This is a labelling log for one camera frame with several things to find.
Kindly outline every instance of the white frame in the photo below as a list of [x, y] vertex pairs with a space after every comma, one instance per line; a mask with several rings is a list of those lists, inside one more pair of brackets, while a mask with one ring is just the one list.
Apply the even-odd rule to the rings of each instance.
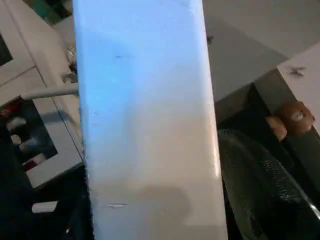
[[[0, 87], [0, 104], [7, 103], [21, 93], [41, 88], [45, 88], [45, 84], [37, 69], [32, 68]], [[33, 103], [57, 150], [55, 156], [27, 171], [31, 185], [36, 188], [64, 172], [81, 165], [82, 159], [53, 100], [50, 97], [40, 98], [34, 99]], [[45, 114], [51, 114], [50, 118], [56, 120], [46, 122], [44, 118]]]
[[35, 64], [4, 0], [0, 0], [0, 18], [0, 34], [13, 58], [0, 66], [0, 85], [2, 85], [32, 68]]

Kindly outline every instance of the white vertical post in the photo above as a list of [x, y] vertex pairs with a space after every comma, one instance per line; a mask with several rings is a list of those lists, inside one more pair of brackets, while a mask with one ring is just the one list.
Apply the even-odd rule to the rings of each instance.
[[201, 0], [74, 0], [97, 240], [225, 240]]

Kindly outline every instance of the white wall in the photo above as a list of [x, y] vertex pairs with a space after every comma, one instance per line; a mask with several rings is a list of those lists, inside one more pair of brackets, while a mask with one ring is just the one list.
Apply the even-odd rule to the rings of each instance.
[[75, 42], [75, 23], [73, 15], [68, 16], [61, 22], [54, 25], [53, 29], [56, 30], [66, 44], [72, 44]]
[[207, 12], [292, 57], [320, 41], [318, 0], [204, 0]]
[[215, 101], [275, 69], [287, 58], [204, 9]]

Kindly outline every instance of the white surface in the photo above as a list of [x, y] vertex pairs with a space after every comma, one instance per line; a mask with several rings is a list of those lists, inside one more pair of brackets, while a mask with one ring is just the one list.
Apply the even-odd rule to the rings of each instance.
[[95, 239], [226, 240], [201, 1], [73, 14]]
[[35, 65], [4, 0], [0, 0], [0, 35], [13, 58], [0, 66], [0, 85], [2, 85]]
[[68, 16], [58, 24], [54, 25], [53, 28], [65, 43], [72, 44], [75, 42], [74, 16]]
[[[0, 104], [16, 98], [21, 92], [44, 87], [37, 69], [32, 68], [0, 88]], [[75, 167], [82, 160], [52, 99], [35, 99], [33, 103], [58, 152], [57, 155], [27, 172], [31, 185], [35, 188]]]
[[287, 58], [215, 17], [216, 1], [204, 5], [215, 102], [254, 82]]
[[26, 124], [26, 120], [21, 117], [15, 117], [6, 124], [6, 128], [11, 132], [15, 128], [21, 127]]
[[39, 202], [32, 205], [32, 212], [35, 214], [39, 213], [51, 213], [57, 207], [57, 201], [47, 201], [47, 202]]
[[19, 145], [21, 144], [21, 138], [18, 135], [11, 135], [11, 141], [13, 142], [14, 145]]
[[320, 40], [319, 0], [204, 0], [204, 5], [215, 17], [289, 58]]
[[[62, 76], [70, 73], [64, 41], [23, 0], [5, 1], [46, 86], [63, 85]], [[79, 153], [82, 154], [78, 98], [67, 95], [53, 99]]]
[[[290, 74], [291, 67], [306, 67], [301, 71], [304, 76]], [[277, 68], [295, 98], [302, 101], [315, 117], [313, 126], [320, 133], [320, 43]]]

